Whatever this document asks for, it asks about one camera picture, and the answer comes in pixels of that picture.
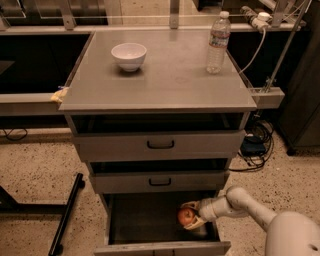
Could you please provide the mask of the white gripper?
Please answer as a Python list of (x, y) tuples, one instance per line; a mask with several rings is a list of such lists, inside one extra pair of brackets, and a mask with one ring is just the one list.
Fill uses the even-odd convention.
[(214, 198), (206, 198), (199, 201), (190, 201), (183, 203), (181, 208), (190, 208), (193, 210), (198, 210), (199, 216), (194, 216), (193, 218), (186, 221), (183, 227), (186, 230), (194, 230), (201, 226), (203, 226), (206, 222), (215, 221), (218, 216), (215, 212), (215, 199)]

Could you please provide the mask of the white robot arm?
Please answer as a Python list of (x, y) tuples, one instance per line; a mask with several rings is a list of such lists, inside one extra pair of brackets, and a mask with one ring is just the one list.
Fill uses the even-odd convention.
[(220, 217), (250, 216), (265, 232), (265, 256), (320, 256), (320, 226), (293, 211), (276, 213), (257, 202), (244, 188), (232, 186), (223, 196), (183, 203), (177, 213), (186, 230)]

